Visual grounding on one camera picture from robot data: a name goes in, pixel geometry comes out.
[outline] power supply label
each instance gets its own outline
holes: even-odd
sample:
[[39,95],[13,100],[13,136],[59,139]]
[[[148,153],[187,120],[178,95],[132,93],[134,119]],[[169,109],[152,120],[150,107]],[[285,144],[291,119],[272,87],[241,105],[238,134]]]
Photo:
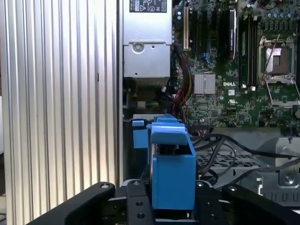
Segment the power supply label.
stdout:
[[166,13],[168,0],[129,0],[130,13]]

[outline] green circuit board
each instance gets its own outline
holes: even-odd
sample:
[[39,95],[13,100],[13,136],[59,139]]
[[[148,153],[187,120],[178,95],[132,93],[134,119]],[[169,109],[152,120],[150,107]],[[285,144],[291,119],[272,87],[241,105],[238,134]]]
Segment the green circuit board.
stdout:
[[[214,10],[218,9],[217,4],[221,1],[192,1],[190,7],[193,10],[198,10],[198,18],[201,18],[203,9],[208,13],[209,29],[208,35],[208,49],[210,53],[211,65],[208,66],[206,62],[199,58],[201,54],[201,41],[199,41],[199,51],[191,53],[187,51],[190,60],[190,69],[193,76],[197,76],[203,73],[215,74],[216,89],[214,94],[193,94],[187,102],[189,110],[189,123],[190,124],[208,124],[212,119],[219,117],[226,117],[226,120],[216,121],[215,126],[227,127],[230,121],[234,127],[249,127],[249,126],[281,126],[285,123],[291,123],[293,126],[299,124],[298,119],[295,117],[295,112],[299,109],[299,105],[295,104],[292,107],[283,107],[281,105],[273,105],[271,98],[274,101],[280,101],[286,103],[289,101],[297,102],[300,100],[299,92],[295,84],[276,83],[267,85],[259,79],[257,74],[257,86],[255,91],[251,91],[249,88],[242,88],[242,84],[247,84],[248,76],[246,73],[240,72],[240,67],[246,66],[247,60],[241,59],[241,54],[244,54],[244,58],[247,54],[244,53],[244,48],[248,49],[248,43],[243,40],[243,36],[238,28],[238,42],[237,42],[237,55],[235,59],[229,63],[220,59],[218,53],[219,38],[222,38],[217,29],[211,28],[211,15]],[[267,40],[276,40],[280,35],[280,40],[287,40],[292,38],[294,42],[294,48],[292,52],[289,52],[287,61],[289,67],[294,73],[296,73],[297,62],[297,23],[293,22],[292,26],[289,26],[290,17],[293,17],[295,8],[298,8],[298,3],[285,4],[278,6],[273,10],[266,11],[255,5],[251,8],[247,7],[248,1],[241,1],[238,5],[238,20],[243,20],[245,14],[250,17],[259,16],[260,21],[257,22],[257,32],[255,38],[257,43],[260,42],[262,37]],[[274,18],[275,15],[280,15],[282,18]],[[199,30],[201,31],[201,19],[199,19]],[[217,17],[217,26],[219,25],[220,17]],[[256,58],[257,61],[261,61],[261,70],[263,73],[265,70],[266,57],[265,52],[261,53],[261,58]]]

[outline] mounting hole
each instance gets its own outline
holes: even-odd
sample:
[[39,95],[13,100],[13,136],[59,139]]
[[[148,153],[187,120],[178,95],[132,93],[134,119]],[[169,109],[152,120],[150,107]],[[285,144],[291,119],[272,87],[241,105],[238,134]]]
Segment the mounting hole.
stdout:
[[133,185],[140,185],[140,182],[138,180],[135,180],[132,182]]
[[214,214],[211,214],[211,215],[210,215],[210,218],[211,218],[212,220],[216,220],[216,219],[217,219],[217,217],[216,217]]
[[103,184],[101,185],[101,188],[108,188],[109,187],[109,184]]
[[138,217],[139,219],[143,219],[143,218],[145,217],[145,214],[139,213],[139,214],[137,214],[137,217]]

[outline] wire bundle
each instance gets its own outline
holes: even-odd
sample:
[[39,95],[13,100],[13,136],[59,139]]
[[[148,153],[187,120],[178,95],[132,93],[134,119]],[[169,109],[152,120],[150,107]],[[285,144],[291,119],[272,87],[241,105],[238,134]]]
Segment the wire bundle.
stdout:
[[275,172],[278,171],[280,169],[284,169],[287,168],[289,166],[292,165],[296,165],[298,163],[300,163],[300,158],[296,157],[296,156],[291,156],[291,155],[286,155],[286,154],[277,154],[277,153],[271,153],[271,152],[264,152],[264,151],[259,151],[259,150],[253,150],[250,149],[244,145],[242,145],[241,143],[239,143],[238,141],[234,140],[233,138],[227,136],[227,135],[223,135],[223,134],[208,134],[205,135],[203,138],[200,139],[201,141],[209,141],[208,144],[201,146],[199,148],[195,148],[196,151],[200,151],[200,150],[204,150],[204,149],[208,149],[208,148],[213,148],[215,146],[215,148],[213,149],[213,153],[210,157],[209,162],[202,168],[199,169],[199,177],[203,177],[206,173],[211,173],[211,167],[218,155],[218,152],[220,150],[220,148],[222,147],[222,145],[228,147],[234,154],[234,159],[233,161],[230,163],[230,165],[226,168],[226,170],[224,170],[222,173],[219,173],[217,175],[217,177],[215,175],[213,175],[213,178],[208,179],[208,182],[211,182],[213,185],[218,181],[218,178],[220,176],[223,176],[224,174],[226,174],[234,165],[235,161],[236,161],[236,151],[228,144],[225,143],[225,141],[231,142],[235,145],[237,145],[238,147],[240,147],[241,149],[243,149],[244,151],[251,153],[252,155],[259,155],[259,156],[265,156],[265,157],[272,157],[272,158],[297,158],[293,161],[289,161],[288,163],[285,163],[281,166],[278,167],[259,167],[259,168],[255,168],[252,170],[249,170],[247,172],[245,172],[244,174],[242,174],[241,176],[239,176],[238,178],[236,178],[235,180],[233,180],[232,182],[230,182],[230,184],[235,184],[238,181],[242,180],[243,178],[247,177],[251,172],[253,171],[257,171],[257,172],[262,172],[262,173],[270,173],[270,172]]
[[282,5],[285,1],[284,0],[279,0],[279,1],[276,1],[275,2],[275,6],[272,6],[270,8],[266,8],[266,6],[268,5],[269,1],[263,1],[263,0],[258,0],[257,1],[257,4],[259,5],[260,8],[262,8],[263,10],[266,10],[266,11],[270,11],[272,9],[275,9],[276,7]]
[[181,45],[174,45],[172,53],[172,68],[176,63],[176,60],[179,63],[179,66],[182,70],[183,82],[182,87],[178,90],[173,101],[172,114],[176,116],[176,107],[179,108],[183,122],[187,123],[188,120],[188,107],[186,102],[191,97],[194,89],[194,81],[192,79],[191,70],[188,66],[188,56],[183,52]]
[[212,66],[213,66],[213,64],[210,62],[210,54],[209,54],[209,53],[202,53],[202,54],[200,55],[200,57],[201,57],[201,59],[202,59],[203,61],[206,62],[206,64],[207,64],[209,67],[212,67]]

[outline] cpu socket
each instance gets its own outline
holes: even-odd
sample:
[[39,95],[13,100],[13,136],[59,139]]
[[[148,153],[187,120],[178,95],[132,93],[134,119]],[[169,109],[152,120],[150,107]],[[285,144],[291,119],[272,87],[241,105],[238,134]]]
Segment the cpu socket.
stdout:
[[268,40],[262,36],[258,50],[258,75],[261,84],[266,84],[272,105],[290,108],[300,105],[300,101],[282,102],[272,98],[269,85],[276,83],[295,85],[300,99],[299,90],[295,82],[295,44],[292,37],[286,40]]

